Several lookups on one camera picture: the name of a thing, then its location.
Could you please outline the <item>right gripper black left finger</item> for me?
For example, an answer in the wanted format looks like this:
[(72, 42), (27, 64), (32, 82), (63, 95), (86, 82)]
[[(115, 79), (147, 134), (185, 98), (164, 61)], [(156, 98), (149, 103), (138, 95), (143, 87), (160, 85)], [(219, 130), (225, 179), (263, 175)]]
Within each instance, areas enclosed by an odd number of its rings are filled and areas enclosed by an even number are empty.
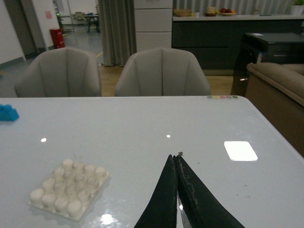
[(177, 226), (177, 172), (169, 155), (152, 197), (135, 224), (136, 228), (175, 228)]

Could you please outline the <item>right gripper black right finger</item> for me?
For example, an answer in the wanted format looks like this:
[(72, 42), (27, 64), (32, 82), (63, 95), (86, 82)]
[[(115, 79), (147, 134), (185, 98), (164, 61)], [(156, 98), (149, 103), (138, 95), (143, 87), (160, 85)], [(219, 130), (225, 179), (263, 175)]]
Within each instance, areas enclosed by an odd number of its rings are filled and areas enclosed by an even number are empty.
[(242, 228), (243, 225), (215, 198), (197, 174), (176, 156), (178, 195), (193, 228)]

